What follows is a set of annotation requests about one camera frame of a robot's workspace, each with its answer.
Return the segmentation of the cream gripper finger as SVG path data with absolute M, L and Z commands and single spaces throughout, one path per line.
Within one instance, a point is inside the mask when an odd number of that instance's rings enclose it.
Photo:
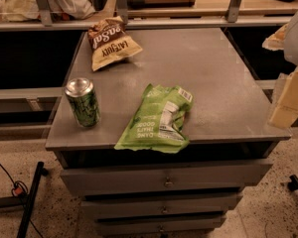
M 270 51 L 282 51 L 284 49 L 284 40 L 287 27 L 287 24 L 280 27 L 274 34 L 264 40 L 262 46 Z
M 283 80 L 283 88 L 275 102 L 269 123 L 289 128 L 298 118 L 298 66 Z

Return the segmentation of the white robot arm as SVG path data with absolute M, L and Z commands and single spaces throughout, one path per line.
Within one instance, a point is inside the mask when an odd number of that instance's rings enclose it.
M 289 128 L 298 118 L 298 11 L 287 24 L 266 38 L 262 46 L 271 51 L 283 51 L 284 58 L 296 65 L 285 78 L 269 118 L 271 125 Z

